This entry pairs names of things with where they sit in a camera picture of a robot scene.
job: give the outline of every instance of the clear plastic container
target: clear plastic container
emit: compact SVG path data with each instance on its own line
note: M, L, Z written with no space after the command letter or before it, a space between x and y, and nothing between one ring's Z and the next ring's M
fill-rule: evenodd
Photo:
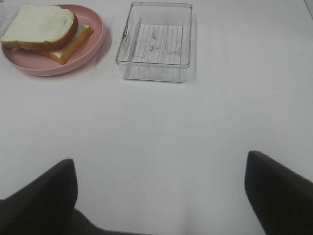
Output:
M4 0L0 0L0 37L5 33L8 17L4 9Z
M125 79L184 82L192 5L133 2L116 56Z
M304 0L313 19L313 0Z

